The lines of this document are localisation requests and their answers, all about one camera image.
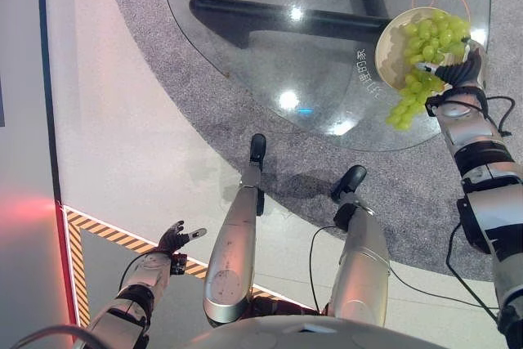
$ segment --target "bunch of grapes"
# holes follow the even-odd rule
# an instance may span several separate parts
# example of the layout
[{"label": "bunch of grapes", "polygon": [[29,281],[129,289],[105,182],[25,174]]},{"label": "bunch of grapes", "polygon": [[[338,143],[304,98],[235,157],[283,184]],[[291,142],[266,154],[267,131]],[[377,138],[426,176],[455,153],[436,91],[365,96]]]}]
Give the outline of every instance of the bunch of grapes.
[{"label": "bunch of grapes", "polygon": [[414,115],[424,111],[427,98],[444,90],[445,84],[439,78],[416,69],[414,65],[421,61],[440,64],[446,54],[461,61],[465,55],[465,44],[461,40],[470,37],[470,28],[465,20],[440,10],[434,10],[432,18],[402,26],[403,34],[408,38],[404,57],[411,70],[400,90],[402,99],[391,109],[387,124],[398,130],[408,130]]}]

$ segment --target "round glass table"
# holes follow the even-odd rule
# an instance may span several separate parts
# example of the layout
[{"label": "round glass table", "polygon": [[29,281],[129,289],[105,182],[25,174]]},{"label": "round glass table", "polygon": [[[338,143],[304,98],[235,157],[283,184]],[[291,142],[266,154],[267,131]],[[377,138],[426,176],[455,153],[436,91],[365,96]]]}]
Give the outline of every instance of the round glass table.
[{"label": "round glass table", "polygon": [[226,78],[300,128],[367,151],[401,150],[439,131],[419,114],[408,131],[385,124],[399,100],[374,66],[389,20],[432,6],[469,19],[486,44],[490,0],[168,0],[184,35]]}]

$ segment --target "floor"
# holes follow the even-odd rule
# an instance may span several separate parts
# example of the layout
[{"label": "floor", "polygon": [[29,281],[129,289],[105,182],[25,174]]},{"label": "floor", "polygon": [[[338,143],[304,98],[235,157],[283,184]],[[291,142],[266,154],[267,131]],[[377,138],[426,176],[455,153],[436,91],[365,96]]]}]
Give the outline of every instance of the floor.
[{"label": "floor", "polygon": [[[172,103],[115,0],[48,0],[48,26],[64,203],[151,240],[179,219],[188,230],[205,226],[208,234],[186,252],[206,262],[239,172]],[[238,161],[247,153],[242,146]],[[257,226],[255,282],[312,305],[306,256],[316,229],[266,198]],[[438,241],[444,244],[446,236]],[[318,236],[313,271],[320,304],[328,300],[341,249],[337,236]],[[412,285],[470,300],[448,275],[392,265]],[[495,304],[491,283],[470,282]],[[393,277],[389,289],[388,328],[445,347],[503,347],[483,311],[416,293]]]}]

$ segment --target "silver robot leg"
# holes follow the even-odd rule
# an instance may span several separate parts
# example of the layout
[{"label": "silver robot leg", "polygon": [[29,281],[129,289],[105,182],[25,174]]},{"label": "silver robot leg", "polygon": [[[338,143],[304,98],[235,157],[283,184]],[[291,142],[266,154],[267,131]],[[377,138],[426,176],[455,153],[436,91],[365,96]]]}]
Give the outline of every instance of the silver robot leg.
[{"label": "silver robot leg", "polygon": [[354,166],[333,192],[340,204],[334,221],[347,231],[327,315],[383,326],[387,311],[389,253],[382,228],[355,194],[366,170]]},{"label": "silver robot leg", "polygon": [[212,250],[203,286],[203,309],[212,325],[237,320],[251,300],[256,216],[263,213],[263,191],[258,187],[265,151],[265,137],[255,134],[238,193]]}]

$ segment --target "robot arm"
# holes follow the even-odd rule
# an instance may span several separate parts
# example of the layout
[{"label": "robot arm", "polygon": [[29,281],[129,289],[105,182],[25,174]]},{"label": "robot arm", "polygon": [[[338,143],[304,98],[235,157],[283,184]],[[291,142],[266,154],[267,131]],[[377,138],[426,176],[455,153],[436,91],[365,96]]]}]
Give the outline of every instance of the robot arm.
[{"label": "robot arm", "polygon": [[[170,275],[185,272],[187,256],[174,253],[192,239],[205,235],[205,229],[181,234],[183,221],[174,224],[147,253],[114,300],[87,327],[112,349],[142,349],[147,346],[152,312],[168,286]],[[75,349],[87,348],[77,341]]]},{"label": "robot arm", "polygon": [[436,116],[462,177],[458,200],[468,242],[493,259],[499,304],[498,330],[510,348],[523,335],[523,168],[510,155],[500,131],[489,120],[483,91],[485,51],[469,40],[461,65],[418,64],[453,88],[426,103]]}]

